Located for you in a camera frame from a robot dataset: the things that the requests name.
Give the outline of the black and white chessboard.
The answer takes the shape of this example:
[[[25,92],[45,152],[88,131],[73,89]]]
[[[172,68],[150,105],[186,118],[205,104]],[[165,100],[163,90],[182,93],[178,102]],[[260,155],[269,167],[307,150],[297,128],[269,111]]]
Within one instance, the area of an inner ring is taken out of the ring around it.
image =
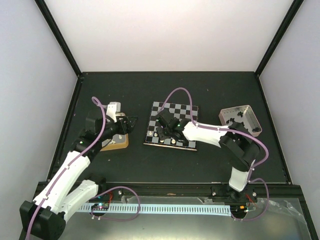
[[[147,125],[145,145],[196,151],[196,142],[187,140],[183,128],[197,121],[199,107],[155,101]]]

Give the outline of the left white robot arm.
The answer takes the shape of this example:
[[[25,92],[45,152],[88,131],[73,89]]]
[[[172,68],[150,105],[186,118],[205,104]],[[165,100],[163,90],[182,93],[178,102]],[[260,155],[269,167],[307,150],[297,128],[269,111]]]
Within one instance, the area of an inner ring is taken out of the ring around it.
[[[73,142],[63,164],[47,186],[32,200],[19,208],[25,238],[36,236],[43,240],[57,240],[71,216],[87,201],[101,200],[109,190],[106,179],[90,174],[81,184],[73,186],[82,172],[103,148],[105,140],[115,135],[131,133],[137,116],[118,116],[114,119],[105,112],[90,112],[85,127]]]

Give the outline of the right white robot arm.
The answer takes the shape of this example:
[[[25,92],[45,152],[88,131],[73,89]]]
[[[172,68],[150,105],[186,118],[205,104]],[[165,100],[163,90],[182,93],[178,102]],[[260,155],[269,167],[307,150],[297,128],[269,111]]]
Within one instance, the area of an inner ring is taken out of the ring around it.
[[[155,121],[159,124],[156,131],[162,141],[169,138],[183,144],[196,141],[224,150],[232,166],[228,198],[238,202],[246,195],[245,187],[249,183],[249,175],[261,148],[241,123],[215,126],[187,118],[179,120],[167,109],[160,111],[155,116]]]

